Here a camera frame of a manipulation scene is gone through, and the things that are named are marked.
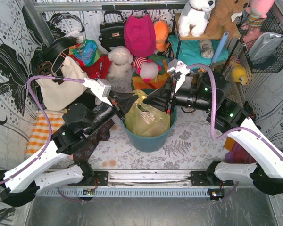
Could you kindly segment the yellow plastic trash bag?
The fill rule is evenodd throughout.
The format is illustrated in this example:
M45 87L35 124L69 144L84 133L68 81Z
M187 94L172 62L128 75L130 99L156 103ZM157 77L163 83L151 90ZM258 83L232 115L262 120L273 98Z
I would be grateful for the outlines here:
M125 115L125 127L140 137L156 137L170 129L170 116L157 108L143 103L147 94L142 90L133 91L137 100Z

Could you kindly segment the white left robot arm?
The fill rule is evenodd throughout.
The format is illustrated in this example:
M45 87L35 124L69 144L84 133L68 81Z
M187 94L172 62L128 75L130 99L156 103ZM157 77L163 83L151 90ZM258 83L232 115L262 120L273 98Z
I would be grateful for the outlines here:
M138 95L134 93L112 91L107 103L102 102L92 110L82 103L72 104L63 115L64 125L51 133L49 143L12 170L0 170L0 186L3 187L0 201L20 207L52 187L96 183L95 173L86 161L52 173L46 173L46 170L85 147L88 138L114 115L123 119L137 99Z

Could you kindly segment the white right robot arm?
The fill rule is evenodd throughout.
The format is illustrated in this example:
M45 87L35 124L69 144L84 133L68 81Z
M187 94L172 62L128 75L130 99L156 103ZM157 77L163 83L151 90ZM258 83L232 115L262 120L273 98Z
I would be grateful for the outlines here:
M211 130L220 131L220 137L233 139L255 160L247 164L213 161L206 170L207 180L211 184L229 180L252 183L268 195L283 193L283 153L264 136L239 104L225 98L229 84L223 75L208 70L196 90L179 88L180 78L181 75L175 73L143 102L167 114L176 106L208 112Z

